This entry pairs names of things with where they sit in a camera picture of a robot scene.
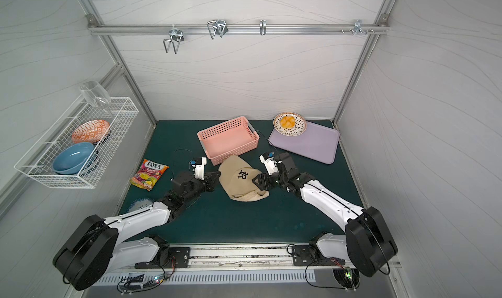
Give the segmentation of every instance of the purple cutting board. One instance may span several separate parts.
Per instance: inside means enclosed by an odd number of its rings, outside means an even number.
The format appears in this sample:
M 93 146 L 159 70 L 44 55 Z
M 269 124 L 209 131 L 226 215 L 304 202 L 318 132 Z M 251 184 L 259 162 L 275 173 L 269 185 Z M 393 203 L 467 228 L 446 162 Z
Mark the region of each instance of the purple cutting board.
M 285 136 L 273 130 L 270 144 L 289 152 L 331 164 L 335 161 L 340 133 L 329 127 L 307 122 L 307 129 L 298 136 Z

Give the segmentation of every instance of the beige baseball cap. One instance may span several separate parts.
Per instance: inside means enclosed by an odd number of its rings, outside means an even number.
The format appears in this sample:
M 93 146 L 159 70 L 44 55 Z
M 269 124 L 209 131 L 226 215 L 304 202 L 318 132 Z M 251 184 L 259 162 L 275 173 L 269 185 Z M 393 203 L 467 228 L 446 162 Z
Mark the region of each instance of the beige baseball cap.
M 268 191 L 261 191 L 253 183 L 253 178 L 261 171 L 253 169 L 238 156 L 227 158 L 218 169 L 221 172 L 220 184 L 230 199 L 235 201 L 258 201 L 269 196 Z

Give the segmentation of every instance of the metal hook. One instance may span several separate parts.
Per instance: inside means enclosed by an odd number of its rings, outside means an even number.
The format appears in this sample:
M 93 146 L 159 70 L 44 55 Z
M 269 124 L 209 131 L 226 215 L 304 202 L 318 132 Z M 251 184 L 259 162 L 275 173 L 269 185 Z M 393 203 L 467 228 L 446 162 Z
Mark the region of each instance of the metal hook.
M 267 21 L 266 20 L 260 20 L 260 34 L 262 36 L 267 34 Z
M 214 39 L 216 33 L 218 33 L 220 38 L 222 38 L 223 35 L 229 31 L 229 29 L 226 27 L 226 21 L 221 19 L 208 21 L 207 29 L 209 30 L 209 36 L 211 37 L 211 39 Z
M 171 47 L 171 43 L 173 44 L 173 49 L 174 49 L 174 54 L 178 54 L 178 49 L 180 48 L 180 43 L 181 41 L 185 41 L 185 38 L 183 37 L 183 32 L 175 29 L 173 25 L 173 29 L 169 31 L 169 39 L 165 39 L 164 42 L 164 49 L 166 49 L 166 53 L 169 53 L 169 48 Z
M 364 31 L 362 28 L 362 21 L 359 19 L 359 20 L 356 20 L 355 24 L 354 24 L 354 29 L 351 30 L 352 34 L 353 35 L 357 35 L 357 34 L 362 34 L 362 35 L 366 35 L 368 33 L 368 31 Z

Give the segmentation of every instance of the black mounting plate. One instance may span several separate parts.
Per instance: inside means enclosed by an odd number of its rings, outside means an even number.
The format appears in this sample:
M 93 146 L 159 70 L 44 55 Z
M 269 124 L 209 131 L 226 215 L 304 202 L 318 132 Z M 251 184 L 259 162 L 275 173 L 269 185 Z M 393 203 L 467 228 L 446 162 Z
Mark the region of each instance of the black mounting plate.
M 174 257 L 176 262 L 176 268 L 185 268 L 188 266 L 188 259 L 190 258 L 190 248 L 189 247 L 170 247 L 169 257 Z M 134 268 L 159 268 L 155 264 L 149 264 L 149 262 L 136 263 Z M 164 269 L 172 269 L 171 261 L 168 260 L 167 264 L 163 266 Z
M 291 253 L 293 255 L 293 264 L 295 266 L 315 266 L 315 265 L 337 265 L 335 262 L 331 261 L 330 258 L 326 258 L 321 256 L 321 258 L 316 262 L 313 262 L 313 257 L 312 257 L 312 246 L 309 245 L 300 245 L 300 246 L 292 246 L 291 247 Z M 337 261 L 339 264 L 344 265 L 345 260 L 343 259 L 338 259 Z

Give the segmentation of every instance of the orange patterned plate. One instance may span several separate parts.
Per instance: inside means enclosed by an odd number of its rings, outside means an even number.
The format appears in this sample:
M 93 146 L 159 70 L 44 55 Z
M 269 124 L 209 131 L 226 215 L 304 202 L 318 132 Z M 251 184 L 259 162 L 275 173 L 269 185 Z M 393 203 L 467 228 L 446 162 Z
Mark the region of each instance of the orange patterned plate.
M 101 140 L 108 133 L 110 124 L 103 119 L 95 119 L 82 124 L 75 129 L 71 135 L 74 143 L 91 142 L 92 144 Z

